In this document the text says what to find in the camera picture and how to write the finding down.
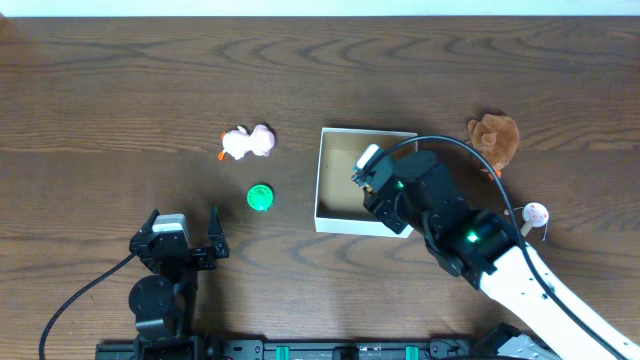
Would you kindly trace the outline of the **brown plush toy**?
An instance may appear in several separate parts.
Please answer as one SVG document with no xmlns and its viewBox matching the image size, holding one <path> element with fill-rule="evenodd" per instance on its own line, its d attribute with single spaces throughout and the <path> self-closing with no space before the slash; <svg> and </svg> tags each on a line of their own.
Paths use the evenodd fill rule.
<svg viewBox="0 0 640 360">
<path fill-rule="evenodd" d="M 516 122 L 506 115 L 485 114 L 467 123 L 468 143 L 478 151 L 501 178 L 502 170 L 513 159 L 520 132 Z"/>
</svg>

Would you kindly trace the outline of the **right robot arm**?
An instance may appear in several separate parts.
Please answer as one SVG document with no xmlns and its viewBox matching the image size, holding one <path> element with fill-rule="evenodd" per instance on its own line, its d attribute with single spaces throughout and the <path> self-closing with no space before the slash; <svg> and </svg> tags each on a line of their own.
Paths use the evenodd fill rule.
<svg viewBox="0 0 640 360">
<path fill-rule="evenodd" d="M 400 159 L 370 145 L 353 180 L 368 212 L 395 233 L 412 227 L 454 277 L 520 318 L 562 359 L 636 359 L 639 347 L 577 297 L 498 214 L 471 207 L 430 151 Z"/>
</svg>

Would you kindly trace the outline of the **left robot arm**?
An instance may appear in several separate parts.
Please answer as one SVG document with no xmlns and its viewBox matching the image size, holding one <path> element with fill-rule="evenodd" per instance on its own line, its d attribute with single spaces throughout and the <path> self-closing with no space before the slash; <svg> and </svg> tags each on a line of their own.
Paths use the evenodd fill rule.
<svg viewBox="0 0 640 360">
<path fill-rule="evenodd" d="M 173 338 L 191 331 L 198 273 L 216 269 L 217 261 L 230 255 L 217 208 L 211 209 L 207 239 L 203 247 L 190 246 L 186 217 L 162 215 L 158 210 L 131 238 L 131 254 L 151 271 L 129 294 L 129 307 L 143 339 Z"/>
</svg>

